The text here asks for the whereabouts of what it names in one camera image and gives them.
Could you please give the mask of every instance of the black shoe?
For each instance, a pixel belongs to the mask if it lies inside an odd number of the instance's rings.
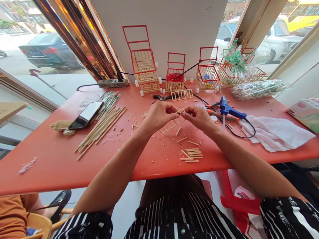
[[[71,198],[71,190],[64,190],[48,205],[48,207],[58,206],[56,212],[50,218],[52,224],[60,221],[62,209],[66,206]]]

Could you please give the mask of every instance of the glue gun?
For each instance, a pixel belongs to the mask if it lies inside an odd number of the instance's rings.
[[[232,108],[229,104],[228,101],[226,99],[225,96],[222,96],[220,99],[220,113],[222,115],[227,115],[227,114],[231,114],[232,116],[239,118],[239,119],[245,119],[247,117],[247,114],[245,113],[241,113],[237,110],[235,110],[234,108]]]

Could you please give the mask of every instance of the striped shirt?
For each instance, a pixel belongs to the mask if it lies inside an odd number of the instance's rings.
[[[319,212],[297,198],[264,199],[260,205],[269,239],[319,238]],[[80,213],[68,219],[54,239],[111,238],[111,217],[104,212]],[[216,205],[195,193],[161,197],[128,229],[125,239],[247,238]]]

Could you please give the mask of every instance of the hand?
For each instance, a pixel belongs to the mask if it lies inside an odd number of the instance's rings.
[[[177,119],[179,117],[179,114],[175,114],[177,111],[178,109],[170,102],[156,101],[150,107],[139,129],[143,128],[144,132],[152,135],[170,120]]]
[[[181,112],[180,115],[204,133],[206,133],[209,129],[213,129],[214,131],[220,130],[204,108],[198,106],[187,106],[185,111],[186,113]]]

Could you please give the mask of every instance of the smartphone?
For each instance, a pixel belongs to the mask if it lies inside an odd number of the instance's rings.
[[[73,121],[73,123],[69,126],[69,129],[82,129],[87,127],[96,116],[102,105],[102,101],[89,103],[81,112],[81,114],[76,118],[76,120]]]

